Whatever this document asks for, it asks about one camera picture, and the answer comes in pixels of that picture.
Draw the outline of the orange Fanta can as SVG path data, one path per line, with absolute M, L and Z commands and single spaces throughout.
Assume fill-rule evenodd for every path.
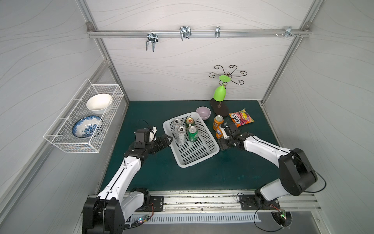
M 215 118 L 214 118 L 214 122 L 213 122 L 213 130 L 214 131 L 217 131 L 217 128 L 224 122 L 224 118 L 221 116 L 221 115 L 217 115 Z

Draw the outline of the green soda can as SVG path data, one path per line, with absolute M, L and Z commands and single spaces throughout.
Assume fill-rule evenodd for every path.
M 198 140 L 198 129 L 195 126 L 188 128 L 188 137 L 190 142 L 196 142 Z

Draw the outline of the orange Schweppes can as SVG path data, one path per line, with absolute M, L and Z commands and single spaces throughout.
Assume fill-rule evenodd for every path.
M 223 132 L 220 128 L 217 128 L 217 130 L 216 130 L 216 137 L 217 137 L 217 139 L 223 138 Z

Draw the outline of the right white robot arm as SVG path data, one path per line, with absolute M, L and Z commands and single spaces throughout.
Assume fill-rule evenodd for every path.
M 218 142 L 221 150 L 246 150 L 278 167 L 279 178 L 255 191 L 255 201 L 259 208 L 285 195 L 299 196 L 318 180 L 306 154 L 299 148 L 281 148 L 250 133 L 224 135 Z

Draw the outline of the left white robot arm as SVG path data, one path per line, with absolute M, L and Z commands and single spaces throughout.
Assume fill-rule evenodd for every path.
M 124 154 L 122 164 L 108 185 L 96 196 L 87 198 L 83 207 L 83 234 L 121 234 L 125 222 L 141 207 L 148 209 L 150 195 L 147 189 L 135 189 L 125 193 L 148 155 L 169 147 L 173 138 L 169 135 L 147 136 L 133 142 Z

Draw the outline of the white Monster energy can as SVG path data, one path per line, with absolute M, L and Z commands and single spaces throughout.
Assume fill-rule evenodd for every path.
M 182 122 L 179 118 L 176 118 L 174 121 L 173 121 L 173 127 L 174 127 L 174 130 L 175 132 L 177 132 L 178 128 L 182 125 Z

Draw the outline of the white perforated plastic basket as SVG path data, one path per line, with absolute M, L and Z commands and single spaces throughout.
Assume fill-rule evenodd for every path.
M 215 137 L 196 112 L 171 118 L 163 123 L 164 132 L 173 138 L 170 148 L 181 168 L 201 163 L 220 151 Z

